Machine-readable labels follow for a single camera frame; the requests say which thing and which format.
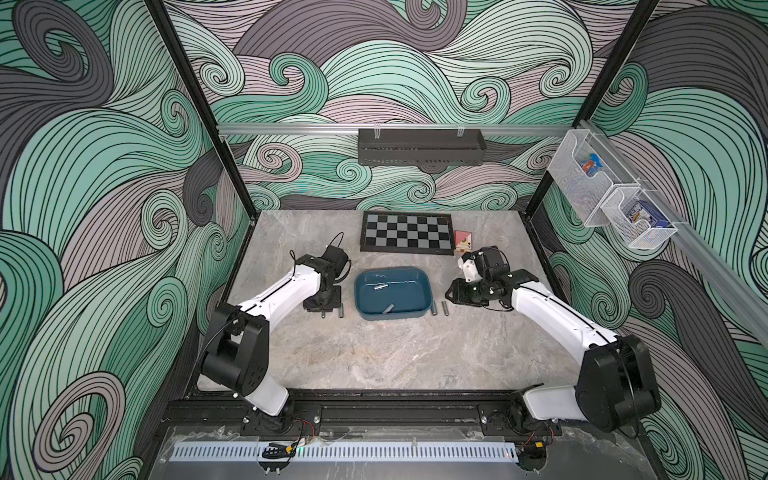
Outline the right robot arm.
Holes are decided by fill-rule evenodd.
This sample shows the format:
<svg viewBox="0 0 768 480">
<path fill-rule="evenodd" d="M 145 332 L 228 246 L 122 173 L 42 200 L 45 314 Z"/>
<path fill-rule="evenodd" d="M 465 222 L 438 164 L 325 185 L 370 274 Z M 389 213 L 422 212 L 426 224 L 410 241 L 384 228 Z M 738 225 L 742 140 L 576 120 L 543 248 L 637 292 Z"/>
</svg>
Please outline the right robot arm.
<svg viewBox="0 0 768 480">
<path fill-rule="evenodd" d="M 455 305 L 487 308 L 494 300 L 536 323 L 579 366 L 572 386 L 536 386 L 522 394 L 522 419 L 585 421 L 603 432 L 637 426 L 660 410 L 661 395 L 649 348 L 588 319 L 526 270 L 492 280 L 455 279 L 446 291 Z"/>
</svg>

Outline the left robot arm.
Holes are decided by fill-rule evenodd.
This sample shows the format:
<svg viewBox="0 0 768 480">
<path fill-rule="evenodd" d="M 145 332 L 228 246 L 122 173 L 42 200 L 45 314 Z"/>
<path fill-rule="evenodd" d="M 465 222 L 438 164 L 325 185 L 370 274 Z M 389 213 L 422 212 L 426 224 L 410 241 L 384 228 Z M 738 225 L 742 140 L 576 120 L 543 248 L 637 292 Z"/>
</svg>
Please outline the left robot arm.
<svg viewBox="0 0 768 480">
<path fill-rule="evenodd" d="M 200 375 L 245 399 L 252 408 L 278 416 L 289 393 L 269 373 L 272 330 L 294 309 L 328 312 L 343 306 L 341 286 L 347 254 L 331 247 L 303 255 L 291 270 L 255 297 L 215 308 L 198 360 Z"/>
</svg>

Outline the teal plastic storage tray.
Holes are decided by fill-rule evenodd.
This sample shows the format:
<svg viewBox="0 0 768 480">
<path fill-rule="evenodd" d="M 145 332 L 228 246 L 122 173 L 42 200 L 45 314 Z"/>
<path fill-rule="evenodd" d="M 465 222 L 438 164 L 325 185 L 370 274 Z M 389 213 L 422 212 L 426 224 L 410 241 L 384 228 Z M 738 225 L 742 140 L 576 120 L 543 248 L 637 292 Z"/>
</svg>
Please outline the teal plastic storage tray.
<svg viewBox="0 0 768 480">
<path fill-rule="evenodd" d="M 387 288 L 374 291 L 373 287 Z M 390 267 L 361 272 L 354 282 L 355 307 L 367 321 L 401 320 L 424 316 L 434 301 L 427 274 L 416 267 Z M 384 309 L 394 304 L 390 313 Z"/>
</svg>

